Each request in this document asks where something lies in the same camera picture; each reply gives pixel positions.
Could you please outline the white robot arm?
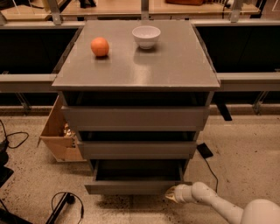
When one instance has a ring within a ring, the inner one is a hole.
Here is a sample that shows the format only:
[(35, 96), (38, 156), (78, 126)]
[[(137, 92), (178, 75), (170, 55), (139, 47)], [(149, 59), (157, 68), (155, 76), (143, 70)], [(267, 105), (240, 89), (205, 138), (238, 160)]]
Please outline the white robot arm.
[(221, 198), (216, 191), (202, 182), (175, 185), (165, 197), (176, 203), (195, 203), (211, 207), (228, 224), (280, 224), (280, 206), (270, 200), (254, 199), (244, 208)]

